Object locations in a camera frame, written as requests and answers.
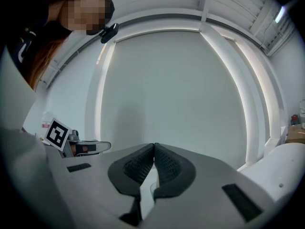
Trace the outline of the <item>clear large water bottle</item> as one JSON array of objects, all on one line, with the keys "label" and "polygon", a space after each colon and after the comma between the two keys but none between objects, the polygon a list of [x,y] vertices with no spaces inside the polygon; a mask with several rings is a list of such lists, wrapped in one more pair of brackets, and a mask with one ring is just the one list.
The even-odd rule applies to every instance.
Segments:
[{"label": "clear large water bottle", "polygon": [[54,118],[54,114],[52,112],[48,112],[48,111],[43,112],[41,118],[42,129],[48,129],[53,118]]}]

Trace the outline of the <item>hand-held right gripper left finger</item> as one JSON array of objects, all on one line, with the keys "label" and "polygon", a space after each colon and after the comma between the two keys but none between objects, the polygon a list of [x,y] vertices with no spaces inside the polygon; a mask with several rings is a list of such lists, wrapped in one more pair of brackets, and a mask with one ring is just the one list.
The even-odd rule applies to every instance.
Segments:
[{"label": "hand-held right gripper left finger", "polygon": [[142,222],[134,226],[120,219],[130,213],[134,197],[119,193],[109,180],[108,169],[116,160],[145,146],[74,158],[62,158],[56,148],[46,148],[53,179],[75,229],[142,229]]}]

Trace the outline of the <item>black headset microphone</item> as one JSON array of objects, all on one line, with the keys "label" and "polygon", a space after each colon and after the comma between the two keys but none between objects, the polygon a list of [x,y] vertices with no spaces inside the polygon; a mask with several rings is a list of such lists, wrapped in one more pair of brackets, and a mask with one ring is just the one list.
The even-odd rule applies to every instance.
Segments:
[{"label": "black headset microphone", "polygon": [[101,43],[106,44],[110,39],[112,39],[119,31],[120,25],[114,23],[111,27],[105,27],[105,29],[99,34],[101,37]]}]

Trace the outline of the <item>long ceiling light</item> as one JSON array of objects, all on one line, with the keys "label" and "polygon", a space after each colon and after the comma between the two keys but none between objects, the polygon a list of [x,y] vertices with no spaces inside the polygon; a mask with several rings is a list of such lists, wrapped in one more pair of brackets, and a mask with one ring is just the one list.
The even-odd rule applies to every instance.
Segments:
[{"label": "long ceiling light", "polygon": [[286,12],[287,12],[287,8],[286,6],[282,6],[279,10],[279,12],[277,13],[277,15],[275,16],[275,23],[279,23],[280,20],[286,15]]}]

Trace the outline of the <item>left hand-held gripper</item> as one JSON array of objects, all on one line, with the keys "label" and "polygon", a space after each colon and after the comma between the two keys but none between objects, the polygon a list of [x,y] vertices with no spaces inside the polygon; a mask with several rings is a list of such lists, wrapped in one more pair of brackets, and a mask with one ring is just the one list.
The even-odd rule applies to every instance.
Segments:
[{"label": "left hand-held gripper", "polygon": [[[76,143],[80,141],[80,138],[77,130],[72,130],[56,118],[52,118],[44,140],[52,147],[59,150],[63,158],[68,158],[75,156],[71,145],[76,145]],[[101,142],[96,140],[81,141],[80,155],[98,155],[110,148],[110,142]]]}]

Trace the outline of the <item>cardboard box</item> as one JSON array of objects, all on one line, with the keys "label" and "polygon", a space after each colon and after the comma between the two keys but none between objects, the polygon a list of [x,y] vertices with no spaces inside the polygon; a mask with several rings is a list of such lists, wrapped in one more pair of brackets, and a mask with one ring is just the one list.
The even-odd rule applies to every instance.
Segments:
[{"label": "cardboard box", "polygon": [[305,144],[305,129],[302,128],[301,124],[288,127],[286,143]]}]

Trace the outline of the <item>white arched wall frame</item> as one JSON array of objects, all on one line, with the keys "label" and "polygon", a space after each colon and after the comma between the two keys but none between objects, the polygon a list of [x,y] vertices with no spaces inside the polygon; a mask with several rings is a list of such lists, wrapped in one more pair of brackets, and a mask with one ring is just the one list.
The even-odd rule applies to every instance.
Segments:
[{"label": "white arched wall frame", "polygon": [[204,22],[120,29],[102,47],[85,110],[85,137],[108,141],[115,151],[159,142],[236,169],[264,156],[264,112],[254,78]]},{"label": "white arched wall frame", "polygon": [[252,42],[235,32],[212,26],[239,54],[253,77],[263,108],[265,153],[284,143],[288,110],[275,70],[267,56]]}]

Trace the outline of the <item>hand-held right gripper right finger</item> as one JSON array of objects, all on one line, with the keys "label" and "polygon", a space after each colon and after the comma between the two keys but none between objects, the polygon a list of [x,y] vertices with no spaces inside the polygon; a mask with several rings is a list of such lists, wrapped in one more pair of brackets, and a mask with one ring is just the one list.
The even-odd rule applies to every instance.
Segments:
[{"label": "hand-held right gripper right finger", "polygon": [[174,146],[154,145],[160,186],[142,229],[262,229],[290,196],[273,199],[225,162]]}]

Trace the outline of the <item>person's dark clothing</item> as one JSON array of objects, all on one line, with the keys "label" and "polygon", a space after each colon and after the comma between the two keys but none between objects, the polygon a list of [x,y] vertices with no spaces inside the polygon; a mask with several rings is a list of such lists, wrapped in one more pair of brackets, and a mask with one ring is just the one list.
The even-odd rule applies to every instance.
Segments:
[{"label": "person's dark clothing", "polygon": [[34,21],[16,31],[8,51],[26,82],[34,87],[71,31],[59,22]]}]

